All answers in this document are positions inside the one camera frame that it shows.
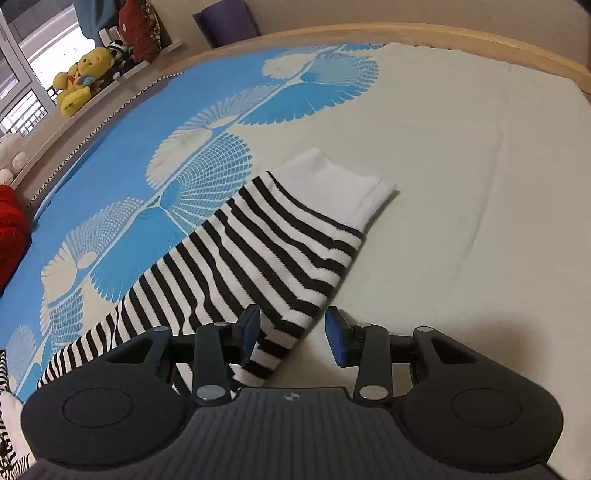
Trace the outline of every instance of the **red cushion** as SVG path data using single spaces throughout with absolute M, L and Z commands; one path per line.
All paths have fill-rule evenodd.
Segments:
M 119 10 L 119 35 L 134 48 L 134 58 L 138 63 L 144 60 L 152 62 L 158 56 L 158 46 L 150 36 L 150 24 L 138 0 L 127 0 Z
M 0 292 L 25 254 L 31 230 L 14 191 L 0 185 Z

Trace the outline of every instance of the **mattress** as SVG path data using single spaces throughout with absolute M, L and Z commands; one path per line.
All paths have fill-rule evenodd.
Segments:
M 317 147 L 400 191 L 333 304 L 392 333 L 431 325 L 546 387 L 565 416 L 551 465 L 586 480 L 590 131 L 571 81 L 458 51 L 319 46 L 197 66 L 118 118 L 40 216 L 0 299 L 11 386 L 27 398 L 52 352 L 244 182 Z M 354 377 L 320 319 L 270 382 Z

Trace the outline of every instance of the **stuffed animal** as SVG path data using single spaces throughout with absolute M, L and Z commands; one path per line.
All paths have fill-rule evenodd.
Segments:
M 133 48 L 124 43 L 123 40 L 117 38 L 109 43 L 106 48 L 111 51 L 111 55 L 115 60 L 113 65 L 113 78 L 115 80 L 137 65 L 137 62 L 131 57 Z
M 21 134 L 6 134 L 0 138 L 0 185 L 10 185 L 29 162 L 23 152 L 27 141 Z
M 66 118 L 71 117 L 85 106 L 94 95 L 111 83 L 113 77 L 108 72 L 113 68 L 114 64 L 115 59 L 111 50 L 105 47 L 97 47 L 78 61 L 76 64 L 77 74 L 68 75 L 68 82 L 72 82 L 72 87 L 70 87 L 69 83 L 64 84 L 64 72 L 59 73 L 54 82 L 58 87 L 66 87 L 64 88 L 66 95 L 63 95 L 58 100 L 61 114 Z
M 69 95 L 70 93 L 76 90 L 74 83 L 76 79 L 80 76 L 78 73 L 78 64 L 75 63 L 70 67 L 70 70 L 67 72 L 60 72 L 58 73 L 55 78 L 53 79 L 53 88 L 56 92 L 62 90 L 62 92 L 57 94 L 56 103 L 57 106 L 61 106 L 62 101 Z

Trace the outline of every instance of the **round pad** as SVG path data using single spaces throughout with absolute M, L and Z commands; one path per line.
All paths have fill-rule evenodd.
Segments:
M 563 422 L 546 390 L 492 363 L 443 365 L 403 398 L 401 415 L 424 453 L 481 472 L 545 462 Z
M 184 416 L 182 398 L 139 365 L 98 362 L 35 392 L 21 421 L 36 456 L 77 468 L 105 468 L 162 449 Z

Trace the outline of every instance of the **blue cloth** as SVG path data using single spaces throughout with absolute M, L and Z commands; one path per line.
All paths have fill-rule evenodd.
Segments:
M 118 0 L 74 0 L 72 3 L 82 34 L 90 40 L 100 41 L 100 30 L 118 24 Z

